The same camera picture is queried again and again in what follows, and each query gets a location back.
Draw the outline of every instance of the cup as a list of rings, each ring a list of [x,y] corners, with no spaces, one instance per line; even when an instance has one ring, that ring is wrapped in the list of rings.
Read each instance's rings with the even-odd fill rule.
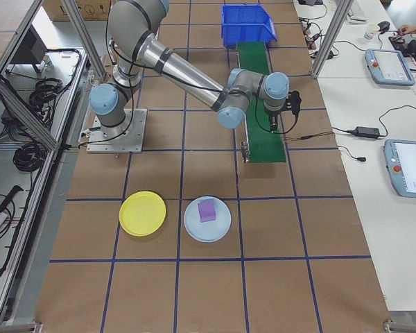
[[[371,40],[377,31],[379,31],[379,26],[377,24],[369,24],[363,37],[366,40]]]

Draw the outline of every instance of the hand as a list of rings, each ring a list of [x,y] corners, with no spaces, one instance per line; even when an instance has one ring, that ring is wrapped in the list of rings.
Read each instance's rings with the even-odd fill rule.
[[[403,35],[407,35],[409,33],[414,33],[415,32],[415,27],[414,26],[409,26],[408,24],[403,24],[399,27],[399,29],[397,31],[401,36],[403,36]]]

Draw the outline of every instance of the white plate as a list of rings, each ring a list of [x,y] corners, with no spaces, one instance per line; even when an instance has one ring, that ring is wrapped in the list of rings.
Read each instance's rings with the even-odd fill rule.
[[[216,219],[200,222],[198,203],[212,199],[216,211]],[[191,237],[204,243],[218,241],[224,237],[231,226],[231,213],[226,204],[213,196],[201,196],[188,205],[184,214],[184,225]]]

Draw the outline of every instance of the tablet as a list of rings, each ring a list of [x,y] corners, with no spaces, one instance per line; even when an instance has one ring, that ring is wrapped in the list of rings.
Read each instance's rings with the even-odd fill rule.
[[[416,198],[416,141],[388,139],[383,151],[396,192]]]
[[[368,49],[365,60],[374,82],[381,85],[414,85],[415,79],[400,51]]]

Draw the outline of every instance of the cardboard box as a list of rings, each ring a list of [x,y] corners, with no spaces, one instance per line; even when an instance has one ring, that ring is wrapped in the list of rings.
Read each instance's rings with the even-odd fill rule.
[[[85,21],[106,21],[108,19],[109,0],[77,0],[76,3]],[[69,21],[61,0],[45,0],[43,8],[52,22]]]

